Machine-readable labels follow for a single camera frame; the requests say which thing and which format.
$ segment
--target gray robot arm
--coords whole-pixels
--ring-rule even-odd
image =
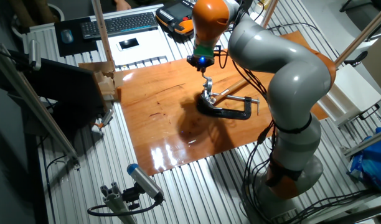
[[[271,191],[283,199],[307,191],[322,174],[322,165],[313,156],[321,128],[310,110],[331,87],[328,67],[310,50],[271,34],[247,15],[233,30],[228,53],[243,68],[274,73],[267,94],[273,121],[279,129],[272,159],[299,175],[294,180],[297,194],[294,190],[278,192],[283,176],[277,178]]]

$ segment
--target wooden board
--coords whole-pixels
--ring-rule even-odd
[[[308,47],[299,32],[283,37]],[[149,175],[256,141],[271,122],[266,101],[250,85],[235,95],[261,99],[259,116],[256,104],[252,104],[252,116],[246,121],[200,114],[195,98],[205,79],[185,59],[123,71],[122,75],[123,85],[118,88],[121,107],[138,164]],[[205,75],[212,77],[215,93],[242,78],[230,58],[224,69],[216,59]],[[273,74],[255,75],[268,88]],[[243,110],[243,102],[223,100],[218,107]],[[312,112],[319,119],[327,118],[317,105]]]

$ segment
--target blue bag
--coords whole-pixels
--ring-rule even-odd
[[[379,132],[381,128],[376,128],[376,133]],[[361,181],[370,182],[381,190],[381,141],[355,155],[348,166],[348,174]]]

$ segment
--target slotted metal table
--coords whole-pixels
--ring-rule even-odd
[[[159,5],[113,12],[105,14],[105,19],[140,12],[154,12],[158,7]],[[300,0],[280,1],[268,27],[294,22],[305,22],[317,27]],[[323,53],[331,60],[335,60],[339,55],[323,35],[306,26],[284,27],[273,32],[281,35],[296,30],[302,33],[312,49]],[[149,58],[148,54],[145,54],[144,60],[125,67],[117,67],[116,70],[152,66],[182,59],[192,54],[192,39],[183,37],[182,41],[175,42],[161,28],[159,33],[164,37],[167,55]],[[229,36],[230,33],[226,32],[219,40],[219,44],[224,48],[227,47]],[[41,43],[42,57],[49,60],[74,66],[82,62],[106,61],[100,40],[97,42],[97,51],[59,57],[53,24],[32,27],[31,31],[24,35],[23,43],[26,52],[27,44],[32,39]],[[117,182],[123,190],[134,184],[132,178],[126,173],[128,164],[137,163],[133,145],[120,104],[113,103],[112,106],[115,111],[113,120],[101,130],[100,134],[97,127],[83,128],[77,133],[73,145],[79,155],[81,166],[79,170],[71,167],[64,158],[60,160],[61,162],[52,164],[45,173],[45,166],[53,159],[62,156],[63,152],[50,138],[38,148],[49,223],[120,223],[116,217],[100,218],[87,214],[87,208],[103,204],[100,186]],[[376,115],[365,121],[356,119],[341,128],[336,127],[330,119],[321,121],[322,138],[315,155],[322,161],[324,173],[312,189],[293,199],[298,211],[322,198],[365,189],[363,184],[354,182],[346,174],[348,161],[340,152],[340,147],[355,146],[366,136],[372,135],[375,128],[379,126],[381,122]],[[153,179],[163,189],[166,201],[162,206],[149,212],[135,215],[137,222],[249,223],[241,203],[240,187],[245,161],[253,147],[254,143],[250,143],[153,175]],[[264,161],[268,155],[269,149],[264,144],[259,148],[254,163]],[[49,188],[46,174],[50,180]],[[142,208],[146,208],[152,204],[152,201],[148,196],[142,195],[139,203]],[[346,209],[347,207],[329,209],[303,223],[316,223]],[[262,223],[252,217],[251,220]]]

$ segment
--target keyboard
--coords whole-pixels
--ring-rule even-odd
[[[151,30],[158,27],[158,23],[152,12],[105,19],[105,24],[109,37]],[[81,23],[80,26],[84,39],[96,39],[101,37],[96,21],[84,22]]]

